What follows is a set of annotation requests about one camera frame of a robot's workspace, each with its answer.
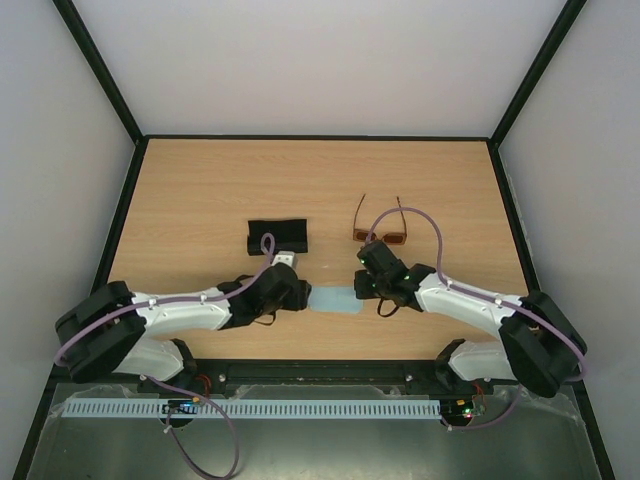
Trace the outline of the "light blue cleaning cloth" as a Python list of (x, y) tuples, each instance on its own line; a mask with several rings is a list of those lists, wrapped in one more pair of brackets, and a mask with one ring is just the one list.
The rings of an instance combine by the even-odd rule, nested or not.
[(353, 287), (313, 287), (308, 307), (321, 313), (358, 314), (363, 309), (363, 301), (356, 297)]

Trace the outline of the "black glasses case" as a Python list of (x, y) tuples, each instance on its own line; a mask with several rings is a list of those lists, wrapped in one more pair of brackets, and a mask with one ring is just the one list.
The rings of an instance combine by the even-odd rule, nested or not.
[(247, 236), (247, 253), (249, 256), (260, 256), (261, 239), (270, 233), (275, 238), (275, 251), (292, 251), (307, 253), (309, 251), (307, 220), (249, 220)]

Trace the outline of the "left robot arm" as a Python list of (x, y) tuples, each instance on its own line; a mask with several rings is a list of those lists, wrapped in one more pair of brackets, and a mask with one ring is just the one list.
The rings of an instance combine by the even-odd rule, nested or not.
[(110, 282), (56, 321), (60, 347), (54, 363), (78, 384), (109, 374), (170, 381), (192, 360), (178, 333), (240, 328), (280, 310), (302, 311), (311, 291), (283, 262), (254, 276), (175, 295), (133, 292), (123, 281)]

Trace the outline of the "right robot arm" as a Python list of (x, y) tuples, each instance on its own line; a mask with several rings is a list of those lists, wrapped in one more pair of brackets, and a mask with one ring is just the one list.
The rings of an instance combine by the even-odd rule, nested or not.
[(454, 282), (437, 269), (407, 267), (381, 241), (357, 253), (356, 297), (391, 301), (396, 309), (444, 315), (489, 335), (493, 342), (464, 340), (444, 353), (436, 379), (455, 392), (471, 380), (514, 380), (530, 392), (552, 398), (581, 373), (587, 346), (552, 298), (539, 290), (502, 295)]

